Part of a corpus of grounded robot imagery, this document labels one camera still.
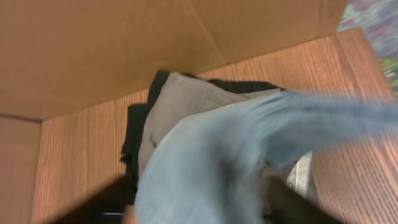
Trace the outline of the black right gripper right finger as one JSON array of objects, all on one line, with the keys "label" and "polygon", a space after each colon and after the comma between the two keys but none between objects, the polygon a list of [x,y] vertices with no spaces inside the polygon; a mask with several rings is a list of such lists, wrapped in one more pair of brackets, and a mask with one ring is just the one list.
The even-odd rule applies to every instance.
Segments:
[{"label": "black right gripper right finger", "polygon": [[269,210],[264,219],[276,224],[343,224],[290,189],[278,177],[268,178]]}]

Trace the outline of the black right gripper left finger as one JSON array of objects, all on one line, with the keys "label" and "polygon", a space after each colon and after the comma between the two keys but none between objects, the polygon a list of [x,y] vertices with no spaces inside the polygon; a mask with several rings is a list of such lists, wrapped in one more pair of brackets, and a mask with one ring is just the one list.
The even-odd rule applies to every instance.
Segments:
[{"label": "black right gripper left finger", "polygon": [[122,224],[124,209],[134,203],[136,192],[137,184],[122,175],[52,224]]}]

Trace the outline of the light blue denim shorts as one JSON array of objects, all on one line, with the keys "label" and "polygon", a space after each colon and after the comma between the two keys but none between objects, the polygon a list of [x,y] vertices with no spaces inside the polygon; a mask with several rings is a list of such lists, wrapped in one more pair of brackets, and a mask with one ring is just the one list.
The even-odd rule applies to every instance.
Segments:
[{"label": "light blue denim shorts", "polygon": [[139,180],[139,223],[262,223],[260,165],[397,127],[397,106],[284,91],[182,119]]}]

